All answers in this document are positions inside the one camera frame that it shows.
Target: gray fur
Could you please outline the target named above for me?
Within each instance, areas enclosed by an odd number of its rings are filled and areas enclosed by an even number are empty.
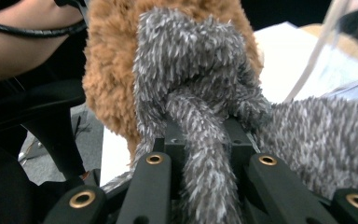
[[[243,43],[231,24],[212,17],[196,23],[178,10],[154,8],[140,18],[133,70],[142,140],[135,163],[164,137],[171,116],[186,136],[185,223],[241,223],[222,121],[233,113],[255,128],[270,110]]]
[[[257,135],[264,152],[283,159],[312,191],[332,198],[358,189],[358,102],[309,98],[273,106]]]
[[[175,220],[241,222],[221,125],[229,114],[244,129],[258,129],[260,150],[285,160],[309,189],[331,198],[336,189],[358,188],[358,103],[310,98],[273,106],[269,120],[269,102],[231,24],[196,23],[177,10],[154,8],[141,16],[138,38],[134,96],[142,141],[135,164],[164,137],[166,116],[175,119],[187,141],[185,187],[175,202],[184,213]],[[131,179],[133,171],[104,189]]]

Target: brown furry stuffed animal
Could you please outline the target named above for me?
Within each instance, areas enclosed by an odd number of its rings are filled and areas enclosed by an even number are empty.
[[[245,52],[255,70],[258,61],[254,33],[239,0],[93,0],[89,5],[89,40],[83,88],[87,104],[111,131],[128,142],[131,160],[140,135],[136,129],[132,72],[137,49],[139,16],[153,7],[177,8],[195,21],[212,15],[231,21],[245,41]]]

